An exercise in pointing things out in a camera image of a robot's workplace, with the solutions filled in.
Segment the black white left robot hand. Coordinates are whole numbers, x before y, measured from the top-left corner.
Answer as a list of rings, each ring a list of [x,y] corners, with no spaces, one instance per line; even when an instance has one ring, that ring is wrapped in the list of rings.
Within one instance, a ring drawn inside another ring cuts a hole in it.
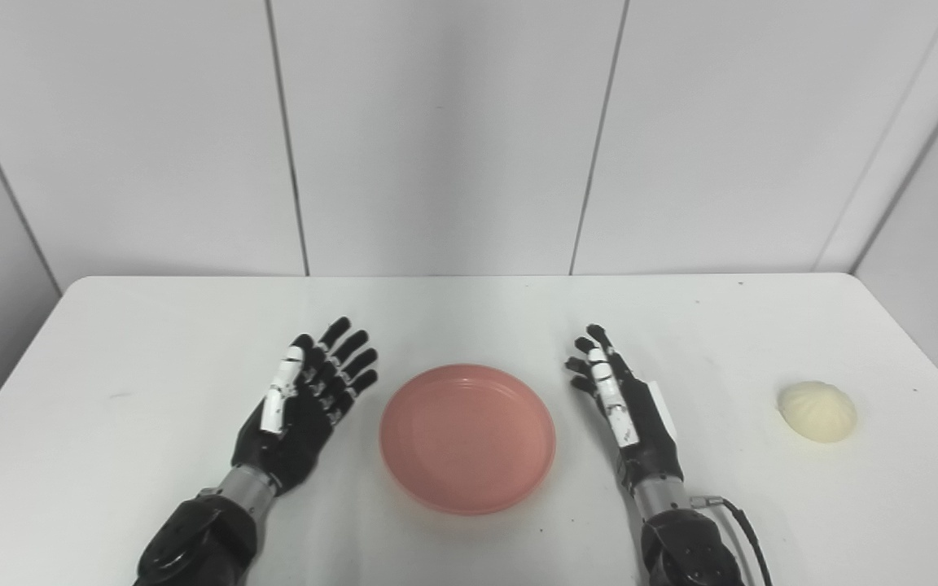
[[[281,496],[303,483],[334,429],[379,375],[367,331],[342,316],[319,338],[299,335],[239,430],[231,465],[265,474]]]

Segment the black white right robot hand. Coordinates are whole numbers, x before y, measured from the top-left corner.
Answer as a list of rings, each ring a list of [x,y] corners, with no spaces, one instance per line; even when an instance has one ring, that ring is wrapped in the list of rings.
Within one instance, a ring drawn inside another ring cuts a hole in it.
[[[589,324],[574,345],[578,355],[563,366],[573,373],[571,386],[592,398],[609,426],[625,489],[632,493],[653,478],[682,481],[675,426],[660,389],[637,378],[599,324]]]

